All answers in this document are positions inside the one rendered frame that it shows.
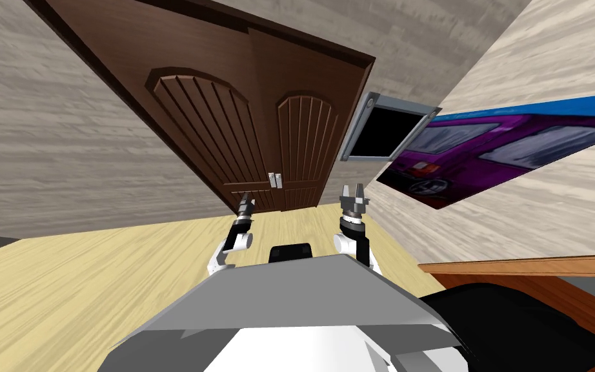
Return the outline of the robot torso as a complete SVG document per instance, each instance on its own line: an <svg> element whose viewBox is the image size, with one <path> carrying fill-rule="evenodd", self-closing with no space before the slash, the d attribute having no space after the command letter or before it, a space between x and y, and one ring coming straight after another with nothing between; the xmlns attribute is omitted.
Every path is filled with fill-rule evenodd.
<svg viewBox="0 0 595 372"><path fill-rule="evenodd" d="M345 254L225 267L97 372L471 372L423 300Z"/></svg>

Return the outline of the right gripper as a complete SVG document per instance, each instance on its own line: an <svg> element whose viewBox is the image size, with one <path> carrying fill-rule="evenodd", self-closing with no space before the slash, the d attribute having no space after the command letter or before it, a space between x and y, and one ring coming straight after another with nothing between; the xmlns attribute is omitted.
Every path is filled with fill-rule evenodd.
<svg viewBox="0 0 595 372"><path fill-rule="evenodd" d="M364 187L362 183L356 184L355 197L350 196L349 186L344 185L341 196L339 197L343 214L352 218L360 218L362 214L365 214L370 199L364 197Z"/></svg>

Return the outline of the purple car wall picture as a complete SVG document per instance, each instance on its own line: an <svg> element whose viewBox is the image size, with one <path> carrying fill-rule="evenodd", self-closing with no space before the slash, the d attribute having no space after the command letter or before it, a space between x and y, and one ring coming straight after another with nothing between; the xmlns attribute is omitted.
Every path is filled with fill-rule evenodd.
<svg viewBox="0 0 595 372"><path fill-rule="evenodd" d="M595 96L438 116L378 176L442 209L595 145Z"/></svg>

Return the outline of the brown wooden table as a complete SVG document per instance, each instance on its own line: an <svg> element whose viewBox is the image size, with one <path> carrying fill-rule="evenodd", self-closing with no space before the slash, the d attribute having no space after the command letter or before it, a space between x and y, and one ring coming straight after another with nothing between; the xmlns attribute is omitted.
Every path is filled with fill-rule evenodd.
<svg viewBox="0 0 595 372"><path fill-rule="evenodd" d="M445 288L493 283L523 291L595 334L595 296L563 280L565 276L595 280L595 255L424 263L420 268Z"/></svg>

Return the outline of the grey framed black wall screen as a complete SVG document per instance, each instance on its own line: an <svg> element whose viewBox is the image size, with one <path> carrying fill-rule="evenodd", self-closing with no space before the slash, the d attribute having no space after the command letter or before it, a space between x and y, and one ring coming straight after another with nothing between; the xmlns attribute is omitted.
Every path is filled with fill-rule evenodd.
<svg viewBox="0 0 595 372"><path fill-rule="evenodd" d="M367 92L341 146L341 161L393 161L439 114L433 107Z"/></svg>

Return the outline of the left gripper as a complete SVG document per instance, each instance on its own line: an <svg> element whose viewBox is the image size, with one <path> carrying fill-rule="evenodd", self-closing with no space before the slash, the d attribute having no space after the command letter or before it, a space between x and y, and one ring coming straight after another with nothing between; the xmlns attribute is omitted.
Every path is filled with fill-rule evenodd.
<svg viewBox="0 0 595 372"><path fill-rule="evenodd" d="M238 205L237 217L250 218L254 212L255 200L251 197L249 192L245 192Z"/></svg>

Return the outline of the dark brown wooden door leaf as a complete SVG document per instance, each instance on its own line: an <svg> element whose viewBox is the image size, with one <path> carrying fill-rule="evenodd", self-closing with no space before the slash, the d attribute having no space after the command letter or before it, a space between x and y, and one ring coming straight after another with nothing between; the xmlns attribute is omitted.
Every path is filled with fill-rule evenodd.
<svg viewBox="0 0 595 372"><path fill-rule="evenodd" d="M229 206L281 208L246 34L138 0L47 0Z"/></svg>
<svg viewBox="0 0 595 372"><path fill-rule="evenodd" d="M374 57L320 42L248 31L266 121L277 140L282 211L315 207L341 148Z"/></svg>

